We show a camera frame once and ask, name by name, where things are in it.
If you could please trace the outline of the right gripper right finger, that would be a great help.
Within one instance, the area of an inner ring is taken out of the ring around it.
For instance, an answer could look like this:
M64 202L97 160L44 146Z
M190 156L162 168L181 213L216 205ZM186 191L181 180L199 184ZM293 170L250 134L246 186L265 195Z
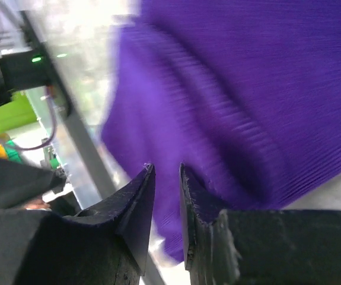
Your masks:
M233 210L180 166L192 284L341 284L341 211Z

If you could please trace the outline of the purple towel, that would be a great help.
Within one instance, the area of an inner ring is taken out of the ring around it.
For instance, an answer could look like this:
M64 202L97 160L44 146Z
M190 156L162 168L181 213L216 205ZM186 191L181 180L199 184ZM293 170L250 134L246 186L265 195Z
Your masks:
M279 209L341 173L341 1L142 1L120 34L101 139L184 260L179 167L240 210Z

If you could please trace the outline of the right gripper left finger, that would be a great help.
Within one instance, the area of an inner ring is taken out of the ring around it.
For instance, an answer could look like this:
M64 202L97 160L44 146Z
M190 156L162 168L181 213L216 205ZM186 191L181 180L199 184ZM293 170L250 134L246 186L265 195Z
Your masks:
M73 217L0 210L0 284L138 284L154 194L155 168L149 164Z

